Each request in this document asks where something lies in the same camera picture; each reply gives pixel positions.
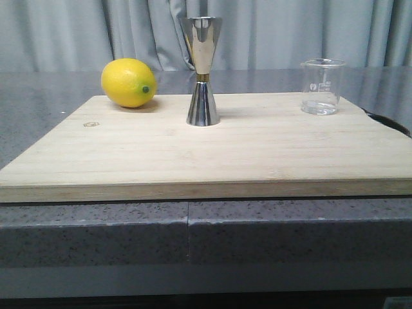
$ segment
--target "bamboo cutting board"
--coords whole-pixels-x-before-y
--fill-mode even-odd
[[[216,94],[211,127],[186,124],[190,95],[92,97],[0,171],[0,201],[412,194],[412,139],[344,98],[303,113],[301,95]]]

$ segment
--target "lemon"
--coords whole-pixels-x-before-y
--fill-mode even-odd
[[[116,104],[137,108],[149,102],[157,83],[150,67],[134,58],[119,58],[106,64],[101,75],[104,93]]]

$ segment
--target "gray curtain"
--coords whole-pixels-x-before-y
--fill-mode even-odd
[[[179,17],[223,18],[214,70],[412,65],[412,0],[0,0],[0,71],[189,70]]]

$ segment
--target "countertop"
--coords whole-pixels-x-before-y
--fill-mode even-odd
[[[159,94],[184,94],[195,76],[156,78]],[[214,93],[301,81],[301,70],[211,73]],[[100,72],[0,73],[0,168],[101,94]],[[412,68],[346,68],[342,96],[412,131]],[[411,198],[4,203],[0,297],[411,288]]]

